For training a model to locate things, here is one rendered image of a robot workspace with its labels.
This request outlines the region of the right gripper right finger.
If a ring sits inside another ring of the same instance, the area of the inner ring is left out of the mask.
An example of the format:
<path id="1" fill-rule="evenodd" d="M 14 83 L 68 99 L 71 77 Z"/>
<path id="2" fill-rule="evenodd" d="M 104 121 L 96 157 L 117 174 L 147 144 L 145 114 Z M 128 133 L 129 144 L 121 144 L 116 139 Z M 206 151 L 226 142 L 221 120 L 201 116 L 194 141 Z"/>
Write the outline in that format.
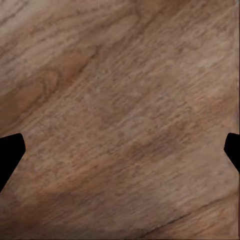
<path id="1" fill-rule="evenodd" d="M 240 173 L 240 135 L 229 133 L 225 141 L 224 151 Z"/>

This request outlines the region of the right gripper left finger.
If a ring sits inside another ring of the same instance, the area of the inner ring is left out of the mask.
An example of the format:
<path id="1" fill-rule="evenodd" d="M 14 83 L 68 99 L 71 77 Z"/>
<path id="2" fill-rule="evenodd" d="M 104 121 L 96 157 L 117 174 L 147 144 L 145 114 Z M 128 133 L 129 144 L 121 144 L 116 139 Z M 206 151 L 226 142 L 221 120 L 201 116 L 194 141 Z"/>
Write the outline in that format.
<path id="1" fill-rule="evenodd" d="M 26 151 L 21 133 L 0 138 L 0 192 Z"/>

